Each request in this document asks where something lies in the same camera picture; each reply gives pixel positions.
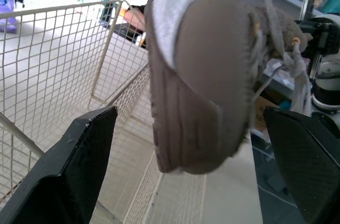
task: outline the cardboard box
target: cardboard box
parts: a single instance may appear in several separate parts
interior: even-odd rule
[[[266,106],[276,106],[267,99],[259,96],[255,101],[255,129],[263,132],[266,129],[266,122],[263,117]]]

